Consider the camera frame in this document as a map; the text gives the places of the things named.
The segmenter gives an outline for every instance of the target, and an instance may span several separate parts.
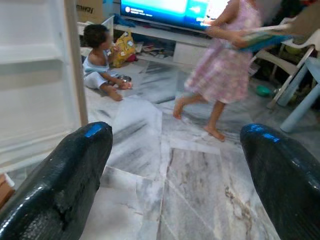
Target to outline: refrigerator door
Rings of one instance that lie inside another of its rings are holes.
[[[0,174],[87,123],[74,0],[0,1]]]

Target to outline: toddler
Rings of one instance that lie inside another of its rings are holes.
[[[83,62],[84,84],[91,89],[100,89],[115,101],[121,101],[123,97],[113,86],[117,85],[124,90],[131,88],[131,83],[118,79],[119,74],[110,70],[109,64],[119,49],[114,47],[111,53],[112,39],[108,29],[100,24],[88,25],[84,29],[83,38],[92,48]]]
[[[242,30],[261,26],[256,0],[231,0],[223,13],[207,29],[214,38],[185,87],[192,96],[182,97],[174,107],[173,116],[181,119],[184,106],[214,102],[209,122],[204,128],[209,134],[224,142],[225,136],[217,130],[216,123],[225,105],[243,100],[247,96],[249,65],[252,54],[226,47],[230,42],[235,48],[243,48],[246,42]]]

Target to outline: plaid dress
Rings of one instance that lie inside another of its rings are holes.
[[[237,18],[226,30],[240,31],[261,26],[259,12],[246,0],[240,0]],[[227,41],[214,39],[190,78],[187,91],[202,95],[207,101],[230,104],[246,98],[249,82],[250,52],[226,48]]]

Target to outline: tv screen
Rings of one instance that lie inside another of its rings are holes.
[[[203,31],[229,0],[121,0],[121,15]]]

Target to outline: girl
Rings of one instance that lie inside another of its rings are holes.
[[[192,96],[182,97],[174,107],[173,116],[181,119],[184,106],[216,100],[209,122],[204,128],[209,134],[224,142],[225,136],[216,127],[225,105],[247,96],[249,65],[252,54],[226,48],[227,41],[236,48],[246,42],[242,30],[261,26],[256,0],[231,0],[223,13],[211,23],[207,34],[214,39],[202,61],[185,83]]]

